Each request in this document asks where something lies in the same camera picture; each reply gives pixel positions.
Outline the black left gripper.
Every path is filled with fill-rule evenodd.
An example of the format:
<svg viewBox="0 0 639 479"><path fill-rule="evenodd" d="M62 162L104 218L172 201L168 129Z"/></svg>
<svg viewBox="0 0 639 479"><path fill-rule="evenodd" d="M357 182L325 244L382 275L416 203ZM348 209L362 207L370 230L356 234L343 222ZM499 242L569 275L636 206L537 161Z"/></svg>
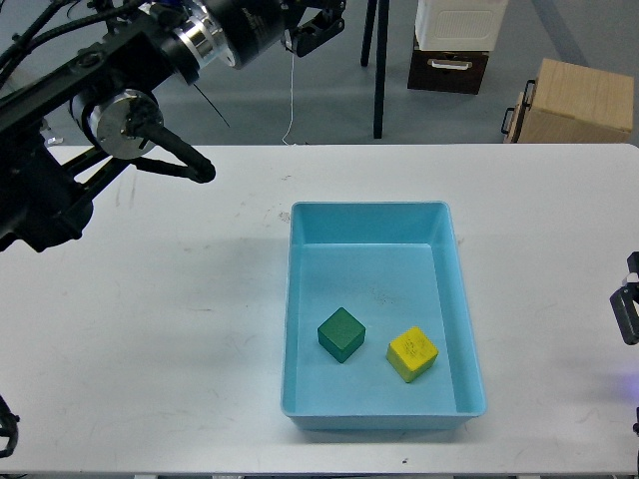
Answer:
<svg viewBox="0 0 639 479"><path fill-rule="evenodd" d="M172 32L172 62L188 83L219 60L240 70L279 41L301 58L344 29L344 1L185 1ZM318 13L301 23L307 9Z"/></svg>

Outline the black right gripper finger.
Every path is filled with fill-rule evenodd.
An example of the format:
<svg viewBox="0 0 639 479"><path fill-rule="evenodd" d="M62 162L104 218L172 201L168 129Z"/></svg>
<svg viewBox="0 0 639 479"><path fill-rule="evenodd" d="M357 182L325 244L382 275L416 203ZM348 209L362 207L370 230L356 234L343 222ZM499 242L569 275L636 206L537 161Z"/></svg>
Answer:
<svg viewBox="0 0 639 479"><path fill-rule="evenodd" d="M609 300L621 336L628 345L638 343L638 252L627 258L628 274Z"/></svg>

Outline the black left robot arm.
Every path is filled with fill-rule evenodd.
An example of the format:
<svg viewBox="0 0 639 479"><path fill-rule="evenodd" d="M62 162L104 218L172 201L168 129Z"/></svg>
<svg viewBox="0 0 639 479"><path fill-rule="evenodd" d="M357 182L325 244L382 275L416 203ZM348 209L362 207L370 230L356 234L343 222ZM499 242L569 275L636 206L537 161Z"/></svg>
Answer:
<svg viewBox="0 0 639 479"><path fill-rule="evenodd" d="M97 1L54 29L53 1L1 57L8 78L36 48L98 22L99 43L1 101L1 243L35 251L78 239L94 198L126 168L212 181L213 164L165 127L155 98L214 60L240 69L276 42L302 57L344 27L341 1ZM316 10L312 19L305 16Z"/></svg>

